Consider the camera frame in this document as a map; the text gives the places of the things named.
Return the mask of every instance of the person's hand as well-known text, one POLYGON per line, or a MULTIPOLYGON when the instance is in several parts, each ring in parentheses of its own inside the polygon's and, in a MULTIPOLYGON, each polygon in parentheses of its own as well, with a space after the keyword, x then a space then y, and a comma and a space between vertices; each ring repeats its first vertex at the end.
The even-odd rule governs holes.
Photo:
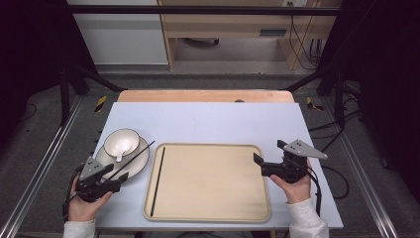
MULTIPOLYGON (((78 176, 74 179, 71 187, 71 193, 74 193, 78 176)), ((69 203, 68 221, 89 221, 96 217, 99 209, 109 200, 112 191, 108 191, 105 195, 95 202, 86 202, 79 196, 76 196, 69 203)))
POLYGON ((309 176, 305 176, 295 183, 287 183, 276 175, 271 175, 269 178, 284 190, 289 204, 297 203, 311 197, 311 178, 309 176))

